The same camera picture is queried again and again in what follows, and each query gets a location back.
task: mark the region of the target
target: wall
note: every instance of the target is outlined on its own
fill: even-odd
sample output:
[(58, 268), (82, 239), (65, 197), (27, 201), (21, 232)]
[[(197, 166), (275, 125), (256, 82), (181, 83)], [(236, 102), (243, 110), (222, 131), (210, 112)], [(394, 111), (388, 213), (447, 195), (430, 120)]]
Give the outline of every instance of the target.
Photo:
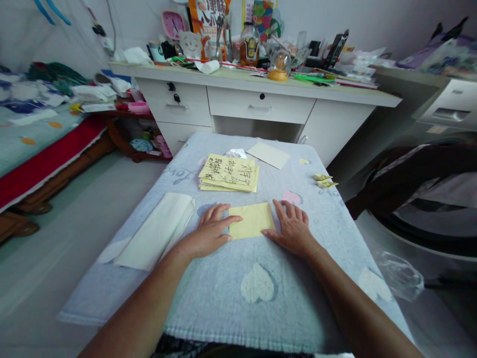
[[(32, 61), (62, 62), (84, 76), (107, 68), (91, 19), (80, 0), (54, 0), (73, 23), (66, 26), (57, 17), (50, 25), (32, 0), (0, 0), (0, 63), (14, 71), (24, 71)], [(96, 17), (112, 37), (105, 0), (88, 0)], [(175, 8), (169, 0), (110, 0), (122, 48), (141, 46), (163, 34), (160, 14)], [(279, 0), (285, 21), (285, 36), (307, 31), (307, 41), (332, 39), (350, 29), (348, 44), (364, 50), (387, 46), (395, 59), (402, 59), (428, 41), (439, 21), (445, 29), (464, 16), (471, 18), (465, 33), (477, 37), (475, 0)], [(233, 29), (241, 30), (241, 0), (233, 0)]]

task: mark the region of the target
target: stack of yellow paper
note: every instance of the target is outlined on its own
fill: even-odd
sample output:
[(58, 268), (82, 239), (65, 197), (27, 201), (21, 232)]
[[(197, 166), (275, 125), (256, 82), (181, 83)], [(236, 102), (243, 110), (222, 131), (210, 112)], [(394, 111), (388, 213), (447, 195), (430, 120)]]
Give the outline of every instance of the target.
[(257, 192), (258, 166), (252, 160), (211, 154), (199, 174), (199, 188), (214, 191)]

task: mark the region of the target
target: clock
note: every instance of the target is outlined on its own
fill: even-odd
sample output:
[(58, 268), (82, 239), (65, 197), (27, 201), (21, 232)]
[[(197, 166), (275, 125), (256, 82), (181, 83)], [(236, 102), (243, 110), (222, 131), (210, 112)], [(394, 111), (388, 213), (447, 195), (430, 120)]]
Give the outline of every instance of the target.
[(189, 31), (189, 26), (184, 17), (174, 10), (165, 10), (162, 12), (162, 24), (165, 34), (171, 40), (180, 40), (179, 31)]

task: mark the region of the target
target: floor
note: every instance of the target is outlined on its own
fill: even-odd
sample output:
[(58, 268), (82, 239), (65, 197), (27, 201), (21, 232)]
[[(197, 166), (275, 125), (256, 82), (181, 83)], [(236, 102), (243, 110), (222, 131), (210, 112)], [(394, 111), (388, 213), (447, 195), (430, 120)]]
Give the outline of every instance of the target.
[[(0, 246), (0, 357), (78, 355), (96, 329), (60, 323), (55, 316), (165, 166), (156, 161), (135, 164), (114, 152), (54, 197), (50, 213), (34, 217), (39, 232)], [(359, 181), (342, 185), (342, 196), (352, 196), (358, 186)], [(356, 224), (375, 257), (391, 252), (425, 278), (462, 265), (398, 241), (366, 213)], [(462, 308), (458, 299), (425, 290), (414, 302), (397, 300), (426, 357), (477, 357), (463, 328), (469, 322), (456, 318), (456, 308)]]

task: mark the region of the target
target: scissors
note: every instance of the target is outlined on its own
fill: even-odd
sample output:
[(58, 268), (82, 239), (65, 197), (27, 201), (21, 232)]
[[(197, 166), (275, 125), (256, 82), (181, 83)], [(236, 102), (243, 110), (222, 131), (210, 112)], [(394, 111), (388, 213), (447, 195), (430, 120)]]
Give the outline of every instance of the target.
[[(53, 19), (51, 18), (51, 16), (48, 14), (48, 12), (45, 10), (43, 5), (41, 4), (40, 0), (34, 0), (34, 1), (35, 1), (35, 4), (36, 4), (36, 7), (38, 8), (38, 10), (40, 10), (40, 12), (43, 14), (43, 16), (46, 17), (48, 22), (52, 25), (56, 25), (55, 22), (53, 21)], [(53, 4), (52, 0), (46, 0), (46, 3), (50, 6), (51, 10), (53, 10), (53, 12), (56, 15), (58, 15), (61, 20), (63, 20), (65, 22), (66, 25), (71, 26), (71, 22), (66, 17), (63, 16), (63, 14), (58, 10), (58, 8), (55, 6), (55, 4)]]

